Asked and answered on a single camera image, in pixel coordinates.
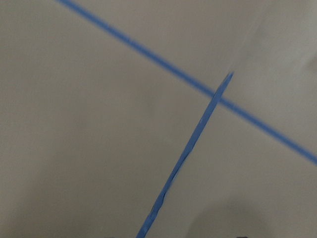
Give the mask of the brown paper table cover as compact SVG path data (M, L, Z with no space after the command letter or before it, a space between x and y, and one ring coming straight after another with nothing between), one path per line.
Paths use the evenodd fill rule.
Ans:
M0 235L317 235L314 0L3 0Z

